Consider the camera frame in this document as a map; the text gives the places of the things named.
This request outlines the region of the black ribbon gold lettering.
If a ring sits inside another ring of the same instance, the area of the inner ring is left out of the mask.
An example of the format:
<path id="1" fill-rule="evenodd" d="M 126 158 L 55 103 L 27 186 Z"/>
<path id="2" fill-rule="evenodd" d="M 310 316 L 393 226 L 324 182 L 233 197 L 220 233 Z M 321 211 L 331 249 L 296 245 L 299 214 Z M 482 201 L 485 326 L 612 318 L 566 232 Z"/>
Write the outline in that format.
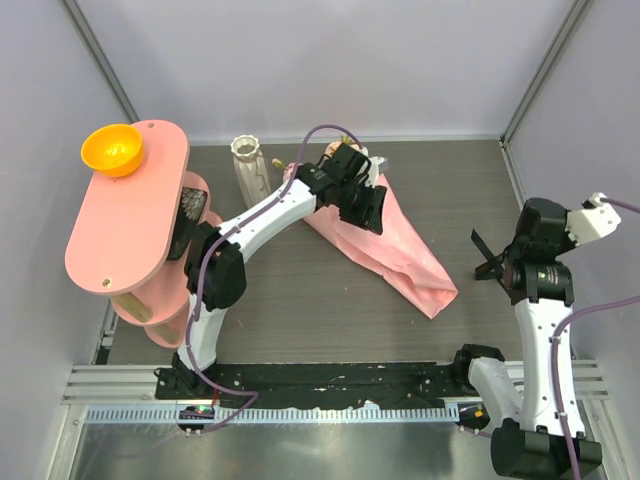
<path id="1" fill-rule="evenodd" d="M 482 254 L 485 259 L 485 262 L 481 265 L 477 266 L 474 270 L 475 279 L 478 281 L 484 280 L 496 280 L 500 281 L 504 275 L 503 268 L 503 259 L 504 255 L 495 255 L 482 239 L 482 237 L 478 234 L 478 232 L 473 229 L 471 232 L 471 241 Z"/>

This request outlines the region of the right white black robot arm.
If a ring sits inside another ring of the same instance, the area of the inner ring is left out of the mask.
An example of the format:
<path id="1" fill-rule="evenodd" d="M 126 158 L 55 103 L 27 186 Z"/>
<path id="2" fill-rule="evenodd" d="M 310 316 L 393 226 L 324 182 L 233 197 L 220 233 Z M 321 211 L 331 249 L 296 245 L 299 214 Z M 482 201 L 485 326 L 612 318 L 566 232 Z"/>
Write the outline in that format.
<path id="1" fill-rule="evenodd" d="M 602 447 L 587 438 L 576 402 L 570 345 L 574 281 L 559 256 L 613 233 L 620 223 L 602 193 L 580 210 L 544 198 L 525 201 L 512 241 L 493 253 L 477 232 L 471 240 L 485 261 L 478 281 L 494 280 L 514 308 L 523 351 L 517 388 L 501 352 L 466 344 L 451 380 L 477 393 L 489 424 L 472 433 L 490 440 L 494 471 L 514 479 L 581 479 L 602 463 Z"/>

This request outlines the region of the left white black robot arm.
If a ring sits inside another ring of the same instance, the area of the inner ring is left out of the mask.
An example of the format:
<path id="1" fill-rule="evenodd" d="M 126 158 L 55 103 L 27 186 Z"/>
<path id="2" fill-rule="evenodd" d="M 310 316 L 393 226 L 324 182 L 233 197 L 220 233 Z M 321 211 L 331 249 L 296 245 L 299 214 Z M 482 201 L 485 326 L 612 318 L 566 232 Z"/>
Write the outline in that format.
<path id="1" fill-rule="evenodd" d="M 378 184 L 388 161 L 345 143 L 316 163 L 296 164 L 274 193 L 217 227 L 197 226 L 185 263 L 190 315 L 172 360 L 179 388 L 205 397 L 213 385 L 206 369 L 217 359 L 227 310 L 245 293 L 245 265 L 268 241 L 319 209 L 334 206 L 341 221 L 380 235 L 387 189 Z"/>

